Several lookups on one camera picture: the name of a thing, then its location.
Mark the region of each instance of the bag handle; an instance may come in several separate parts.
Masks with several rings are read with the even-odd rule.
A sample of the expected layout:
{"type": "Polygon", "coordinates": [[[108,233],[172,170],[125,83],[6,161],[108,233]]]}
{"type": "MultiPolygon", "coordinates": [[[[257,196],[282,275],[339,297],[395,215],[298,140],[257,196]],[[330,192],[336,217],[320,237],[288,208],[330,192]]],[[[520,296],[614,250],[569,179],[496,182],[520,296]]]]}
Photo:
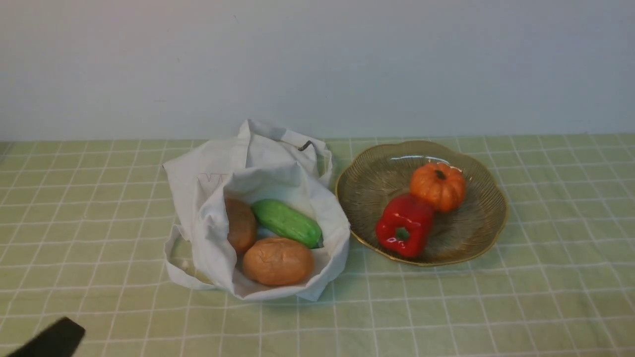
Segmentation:
{"type": "Polygon", "coordinates": [[[326,161],[326,170],[318,180],[324,186],[329,186],[333,175],[333,154],[327,149],[325,142],[286,128],[278,128],[259,121],[252,121],[251,119],[244,121],[238,131],[236,145],[232,152],[232,162],[236,164],[236,168],[245,168],[247,164],[247,152],[252,133],[271,140],[286,142],[297,147],[299,151],[304,151],[309,145],[312,145],[316,153],[326,161]]]}
{"type": "Polygon", "coordinates": [[[198,280],[196,277],[187,274],[183,269],[177,267],[176,265],[170,262],[170,255],[172,253],[172,249],[174,248],[174,243],[177,239],[182,235],[182,226],[174,225],[172,226],[172,233],[170,234],[170,238],[165,242],[163,246],[163,259],[165,260],[166,268],[168,270],[168,276],[170,276],[170,280],[173,283],[183,286],[185,288],[193,289],[193,290],[216,290],[219,289],[218,286],[203,283],[198,280]]]}

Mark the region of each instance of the white cloth bag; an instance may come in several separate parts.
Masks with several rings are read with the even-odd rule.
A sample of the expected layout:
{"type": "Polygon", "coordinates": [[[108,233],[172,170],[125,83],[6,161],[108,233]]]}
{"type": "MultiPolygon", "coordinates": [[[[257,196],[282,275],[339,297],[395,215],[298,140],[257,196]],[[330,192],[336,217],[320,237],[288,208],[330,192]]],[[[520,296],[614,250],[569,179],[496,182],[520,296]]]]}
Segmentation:
{"type": "MultiPolygon", "coordinates": [[[[350,223],[328,189],[333,162],[324,142],[247,120],[236,138],[210,140],[163,167],[181,222],[173,227],[164,248],[168,274],[174,283],[197,290],[221,288],[242,300],[298,295],[315,301],[326,284],[344,270],[350,223]],[[328,165],[321,177],[317,154],[328,165]],[[227,241],[226,196],[249,204],[263,198],[280,199],[318,223],[323,246],[311,250],[315,269],[306,283],[272,288],[245,278],[236,252],[227,241]],[[179,236],[190,241],[194,267],[213,285],[169,261],[179,236]]],[[[272,235],[259,229],[259,236],[267,234],[272,235]]]]}

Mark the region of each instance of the red bell pepper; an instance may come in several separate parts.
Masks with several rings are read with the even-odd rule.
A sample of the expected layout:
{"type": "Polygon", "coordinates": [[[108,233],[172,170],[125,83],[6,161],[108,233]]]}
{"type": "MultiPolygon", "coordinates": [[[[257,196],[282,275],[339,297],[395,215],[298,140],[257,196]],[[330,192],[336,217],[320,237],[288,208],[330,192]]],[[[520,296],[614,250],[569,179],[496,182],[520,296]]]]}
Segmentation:
{"type": "Polygon", "coordinates": [[[393,198],[382,218],[375,226],[379,243],[386,249],[398,252],[406,258],[418,256],[428,242],[432,228],[434,207],[411,194],[393,198]],[[405,240],[400,239],[400,229],[408,232],[405,240]]]}

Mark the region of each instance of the golden plate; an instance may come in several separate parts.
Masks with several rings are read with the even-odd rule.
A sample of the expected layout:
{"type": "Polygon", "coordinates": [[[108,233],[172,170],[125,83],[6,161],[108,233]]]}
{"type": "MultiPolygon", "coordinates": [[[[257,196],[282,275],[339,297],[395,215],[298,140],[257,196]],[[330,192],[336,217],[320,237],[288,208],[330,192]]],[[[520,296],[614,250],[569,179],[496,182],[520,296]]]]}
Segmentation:
{"type": "Polygon", "coordinates": [[[353,236],[379,254],[417,266],[476,258],[494,245],[507,222],[505,196],[483,164],[423,140],[377,145],[362,152],[337,180],[335,194],[353,236]],[[450,213],[438,213],[425,250],[417,258],[404,258],[379,244],[375,224],[392,198],[408,192],[413,172],[430,161],[444,161],[463,171],[465,200],[450,213]]]}

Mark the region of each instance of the gold rim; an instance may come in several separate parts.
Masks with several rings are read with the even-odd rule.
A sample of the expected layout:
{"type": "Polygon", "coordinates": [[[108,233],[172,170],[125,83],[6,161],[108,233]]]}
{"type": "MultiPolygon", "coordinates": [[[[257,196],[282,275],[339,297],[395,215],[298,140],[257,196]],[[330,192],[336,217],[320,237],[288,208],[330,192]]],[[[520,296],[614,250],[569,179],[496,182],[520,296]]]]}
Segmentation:
{"type": "Polygon", "coordinates": [[[458,264],[458,263],[463,263],[463,262],[467,262],[468,260],[472,260],[475,258],[480,257],[481,255],[485,254],[486,252],[488,252],[493,246],[494,244],[498,241],[498,237],[500,236],[500,233],[503,231],[503,229],[505,229],[505,226],[507,225],[507,219],[509,217],[509,202],[507,200],[507,197],[505,196],[505,194],[500,190],[500,188],[498,187],[498,185],[496,184],[496,180],[494,179],[494,176],[492,175],[491,171],[489,169],[487,169],[487,166],[485,166],[482,162],[480,162],[479,159],[473,158],[472,156],[463,154],[462,152],[458,152],[458,151],[454,151],[452,149],[450,149],[447,146],[441,145],[439,143],[435,143],[435,142],[431,142],[428,140],[408,140],[408,141],[404,141],[404,142],[400,142],[400,143],[395,143],[395,144],[378,144],[378,145],[374,145],[371,146],[367,149],[365,149],[364,151],[362,151],[361,153],[359,153],[358,155],[355,156],[355,158],[351,161],[351,163],[349,165],[346,166],[346,168],[342,171],[342,173],[337,177],[337,180],[335,182],[335,197],[337,198],[338,202],[340,202],[341,204],[341,200],[340,200],[340,194],[339,194],[339,185],[340,185],[340,180],[342,179],[342,176],[344,176],[344,174],[350,170],[353,165],[355,164],[355,162],[365,153],[367,153],[370,150],[375,150],[378,147],[394,147],[394,146],[399,146],[399,145],[403,145],[406,143],[415,143],[415,142],[420,142],[420,143],[428,143],[428,144],[433,144],[436,145],[438,147],[441,147],[449,152],[452,152],[453,154],[457,155],[457,156],[463,156],[465,158],[469,158],[471,160],[474,160],[475,162],[477,162],[483,169],[484,171],[487,173],[487,175],[489,176],[489,179],[494,182],[494,186],[496,191],[498,191],[498,193],[501,195],[504,206],[505,206],[505,215],[503,218],[503,221],[500,225],[500,227],[498,228],[497,232],[494,234],[493,239],[491,240],[490,244],[480,250],[478,253],[475,253],[469,257],[466,258],[462,258],[462,259],[457,259],[457,260],[450,260],[450,261],[446,261],[446,262],[434,262],[434,263],[430,263],[430,262],[415,262],[412,260],[405,260],[399,257],[395,257],[393,255],[390,255],[388,253],[385,253],[379,249],[377,249],[376,247],[372,246],[371,244],[369,244],[365,239],[362,239],[360,236],[358,236],[357,233],[355,233],[355,231],[353,231],[351,229],[351,234],[360,242],[362,243],[364,246],[367,246],[368,248],[370,248],[371,250],[373,250],[374,252],[377,252],[381,255],[383,255],[384,257],[396,261],[396,262],[402,262],[405,264],[409,264],[409,265],[413,265],[413,266],[420,266],[420,267],[434,267],[434,266],[446,266],[446,265],[450,265],[450,264],[458,264]]]}

